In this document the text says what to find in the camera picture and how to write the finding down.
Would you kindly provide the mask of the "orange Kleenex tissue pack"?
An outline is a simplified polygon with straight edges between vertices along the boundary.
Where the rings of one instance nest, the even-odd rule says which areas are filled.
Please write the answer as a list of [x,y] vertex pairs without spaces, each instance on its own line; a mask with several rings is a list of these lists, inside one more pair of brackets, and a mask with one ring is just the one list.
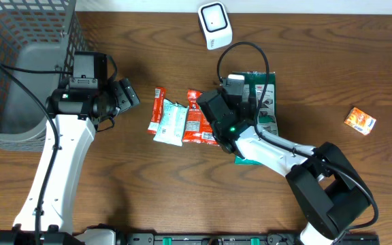
[[376,119],[359,108],[353,107],[344,123],[363,135],[369,135],[376,124]]

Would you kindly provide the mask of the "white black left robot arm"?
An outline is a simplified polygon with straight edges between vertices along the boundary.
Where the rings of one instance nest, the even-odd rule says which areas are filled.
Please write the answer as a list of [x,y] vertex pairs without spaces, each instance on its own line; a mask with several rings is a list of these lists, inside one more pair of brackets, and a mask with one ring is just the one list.
[[46,141],[21,211],[10,230],[0,230],[0,244],[126,244],[123,233],[99,224],[76,235],[73,210],[84,158],[99,124],[139,105],[128,79],[108,74],[114,60],[100,52],[77,51],[67,81],[42,103],[14,76],[15,82],[44,113]]

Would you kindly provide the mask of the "white small packet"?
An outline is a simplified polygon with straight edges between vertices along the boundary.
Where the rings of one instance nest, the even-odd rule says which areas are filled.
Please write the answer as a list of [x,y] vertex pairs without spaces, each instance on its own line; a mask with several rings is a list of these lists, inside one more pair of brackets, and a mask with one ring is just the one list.
[[168,99],[165,99],[163,103],[163,115],[153,140],[182,146],[188,111],[189,107],[185,107],[179,103],[172,103]]

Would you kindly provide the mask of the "red packet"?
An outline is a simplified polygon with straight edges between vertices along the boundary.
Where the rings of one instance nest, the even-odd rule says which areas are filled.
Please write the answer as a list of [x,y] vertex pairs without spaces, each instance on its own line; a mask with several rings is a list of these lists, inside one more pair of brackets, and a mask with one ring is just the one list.
[[154,96],[154,103],[152,107],[152,117],[147,130],[148,133],[153,135],[157,133],[159,124],[161,122],[166,90],[163,87],[156,87],[154,91],[155,91],[155,96]]

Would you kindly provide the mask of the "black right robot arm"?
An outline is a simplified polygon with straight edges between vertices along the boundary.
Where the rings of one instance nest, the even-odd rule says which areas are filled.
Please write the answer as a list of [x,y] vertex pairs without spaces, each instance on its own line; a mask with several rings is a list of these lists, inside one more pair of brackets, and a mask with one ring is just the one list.
[[241,88],[203,93],[197,104],[222,149],[283,176],[308,221],[299,244],[334,244],[378,218],[377,203],[343,152],[330,142],[296,144],[258,124],[263,100]]

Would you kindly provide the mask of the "red snack bag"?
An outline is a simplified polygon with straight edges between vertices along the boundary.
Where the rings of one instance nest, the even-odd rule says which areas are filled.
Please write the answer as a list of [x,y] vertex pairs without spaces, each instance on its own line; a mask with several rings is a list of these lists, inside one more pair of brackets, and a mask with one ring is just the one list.
[[188,90],[187,99],[189,101],[189,112],[186,118],[183,142],[198,144],[217,145],[213,137],[210,123],[203,115],[197,104],[197,99],[202,95],[201,91]]

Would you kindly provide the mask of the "green white 3M package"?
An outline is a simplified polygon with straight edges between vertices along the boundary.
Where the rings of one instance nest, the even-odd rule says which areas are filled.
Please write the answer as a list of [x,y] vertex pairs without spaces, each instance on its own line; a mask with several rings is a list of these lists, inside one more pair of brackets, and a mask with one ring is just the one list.
[[[258,71],[236,71],[232,74],[243,75],[244,91],[243,99],[246,101],[249,95],[255,95],[260,100],[266,81],[266,73]],[[258,115],[258,126],[263,127],[269,133],[278,135],[276,120],[276,73],[269,73],[269,82],[263,96],[263,104]]]

